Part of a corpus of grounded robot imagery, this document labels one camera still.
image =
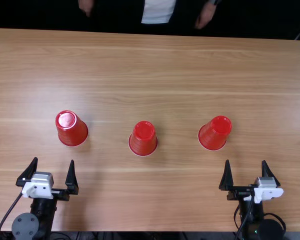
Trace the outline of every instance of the wooden table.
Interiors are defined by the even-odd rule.
[[[88,125],[80,147],[58,139],[66,109]],[[208,151],[197,134],[217,115],[233,128]],[[159,139],[148,157],[128,148],[141,120]],[[58,203],[55,231],[234,231],[226,159],[236,185],[266,160],[285,192],[264,210],[300,231],[300,41],[0,29],[0,220],[35,156],[56,188],[75,161],[79,195]]]

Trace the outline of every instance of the red plastic cup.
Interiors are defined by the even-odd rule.
[[[129,137],[129,148],[138,156],[148,156],[152,154],[158,145],[155,127],[151,122],[138,122]]]
[[[226,144],[231,129],[232,125],[229,118],[216,116],[200,128],[198,133],[199,142],[208,150],[219,150]]]
[[[88,137],[88,127],[81,119],[69,110],[61,111],[55,117],[59,140],[69,147],[82,144]]]

